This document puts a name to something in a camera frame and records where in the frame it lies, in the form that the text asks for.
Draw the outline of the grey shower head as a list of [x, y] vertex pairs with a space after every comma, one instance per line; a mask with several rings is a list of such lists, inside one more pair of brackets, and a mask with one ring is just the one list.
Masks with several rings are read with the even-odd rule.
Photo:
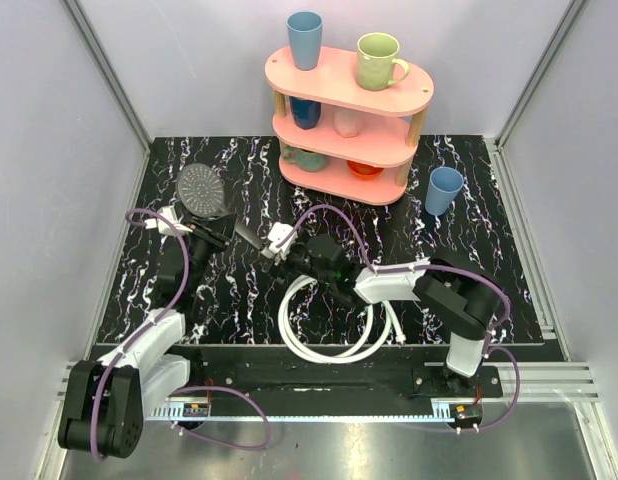
[[176, 194], [193, 224], [228, 238], [238, 235], [257, 251], [264, 248], [264, 241], [226, 206], [223, 181], [211, 167], [202, 163], [185, 166], [176, 180]]

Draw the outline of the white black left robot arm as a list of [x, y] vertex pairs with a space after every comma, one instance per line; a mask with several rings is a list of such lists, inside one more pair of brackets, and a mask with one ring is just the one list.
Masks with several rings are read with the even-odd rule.
[[158, 223], [175, 238], [158, 263], [153, 308], [118, 347], [70, 370], [57, 436], [63, 449], [91, 452], [98, 459], [126, 458], [147, 416], [171, 392], [192, 396], [204, 386], [203, 369], [169, 350], [184, 336], [211, 257], [230, 245], [236, 217], [193, 217], [182, 227], [166, 217]]

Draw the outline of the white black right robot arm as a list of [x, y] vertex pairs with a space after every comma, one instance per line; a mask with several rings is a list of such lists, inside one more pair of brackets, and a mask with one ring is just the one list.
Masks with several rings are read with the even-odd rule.
[[[410, 263], [364, 266], [347, 258], [328, 235], [301, 240], [294, 234], [273, 240], [273, 264], [294, 272], [278, 310], [278, 326], [287, 347], [303, 360], [316, 364], [350, 364], [375, 353], [394, 330], [402, 342], [393, 301], [422, 303], [450, 331], [443, 384], [455, 396], [465, 396], [479, 383], [490, 322], [499, 308], [510, 303], [488, 273], [461, 262], [451, 251]], [[343, 354], [327, 356], [302, 344], [293, 333], [288, 304], [295, 293], [321, 283], [351, 308], [365, 307], [367, 320], [361, 338]]]

